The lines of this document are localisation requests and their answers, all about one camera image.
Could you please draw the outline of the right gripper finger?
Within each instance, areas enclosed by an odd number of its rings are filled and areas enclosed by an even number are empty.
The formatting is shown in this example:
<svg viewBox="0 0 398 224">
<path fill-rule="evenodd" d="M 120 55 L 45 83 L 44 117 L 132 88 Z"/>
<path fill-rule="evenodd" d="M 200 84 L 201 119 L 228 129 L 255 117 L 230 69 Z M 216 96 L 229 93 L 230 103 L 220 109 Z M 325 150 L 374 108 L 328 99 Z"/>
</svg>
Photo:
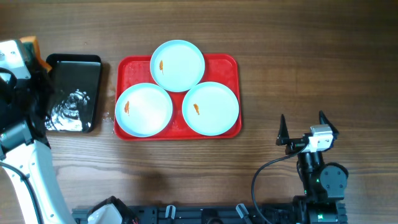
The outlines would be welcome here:
<svg viewBox="0 0 398 224">
<path fill-rule="evenodd" d="M 327 124 L 329 125 L 329 127 L 332 130 L 332 134 L 334 137 L 338 137 L 339 135 L 339 131 L 335 128 L 335 126 L 328 120 L 328 118 L 326 117 L 326 115 L 324 114 L 324 112 L 321 110 L 319 111 L 319 121 L 320 124 Z"/>
<path fill-rule="evenodd" d="M 290 141 L 289 132 L 285 122 L 285 116 L 280 116 L 280 127 L 275 144 L 277 146 L 288 145 Z"/>
</svg>

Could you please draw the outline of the green orange sponge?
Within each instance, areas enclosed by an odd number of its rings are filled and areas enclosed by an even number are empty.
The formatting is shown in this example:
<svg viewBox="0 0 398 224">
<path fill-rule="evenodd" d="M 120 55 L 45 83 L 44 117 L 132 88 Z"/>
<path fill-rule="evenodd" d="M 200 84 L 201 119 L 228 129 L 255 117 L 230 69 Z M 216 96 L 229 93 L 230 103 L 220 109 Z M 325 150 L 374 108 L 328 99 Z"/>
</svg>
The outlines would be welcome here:
<svg viewBox="0 0 398 224">
<path fill-rule="evenodd" d="M 51 71 L 52 67 L 41 58 L 40 46 L 36 36 L 21 37 L 20 41 L 41 67 L 43 67 L 47 72 Z"/>
</svg>

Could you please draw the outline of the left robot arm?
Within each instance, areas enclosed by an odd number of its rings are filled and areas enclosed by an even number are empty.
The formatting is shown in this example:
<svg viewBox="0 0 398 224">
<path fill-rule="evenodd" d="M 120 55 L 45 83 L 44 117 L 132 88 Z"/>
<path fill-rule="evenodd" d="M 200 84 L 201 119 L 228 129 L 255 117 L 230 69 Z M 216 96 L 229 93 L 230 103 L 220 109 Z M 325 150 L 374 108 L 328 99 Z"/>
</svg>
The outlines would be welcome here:
<svg viewBox="0 0 398 224">
<path fill-rule="evenodd" d="M 102 61 L 97 55 L 52 54 L 50 70 L 36 58 L 1 57 L 1 167 L 26 223 L 121 223 L 111 197 L 76 217 L 60 190 L 47 131 L 93 129 Z"/>
</svg>

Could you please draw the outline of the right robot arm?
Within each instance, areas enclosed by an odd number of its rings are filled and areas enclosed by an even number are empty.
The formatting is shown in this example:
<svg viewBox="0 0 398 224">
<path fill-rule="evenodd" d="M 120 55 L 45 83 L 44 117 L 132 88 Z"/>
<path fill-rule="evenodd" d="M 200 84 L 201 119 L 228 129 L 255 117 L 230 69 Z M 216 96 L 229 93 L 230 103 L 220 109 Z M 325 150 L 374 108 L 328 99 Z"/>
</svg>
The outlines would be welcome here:
<svg viewBox="0 0 398 224">
<path fill-rule="evenodd" d="M 295 196 L 287 223 L 347 223 L 345 197 L 348 170 L 339 163 L 326 163 L 323 153 L 330 150 L 339 131 L 319 112 L 319 124 L 310 127 L 310 132 L 301 138 L 290 138 L 285 117 L 280 117 L 276 144 L 285 146 L 285 154 L 297 156 L 297 170 L 303 184 L 304 195 Z"/>
</svg>

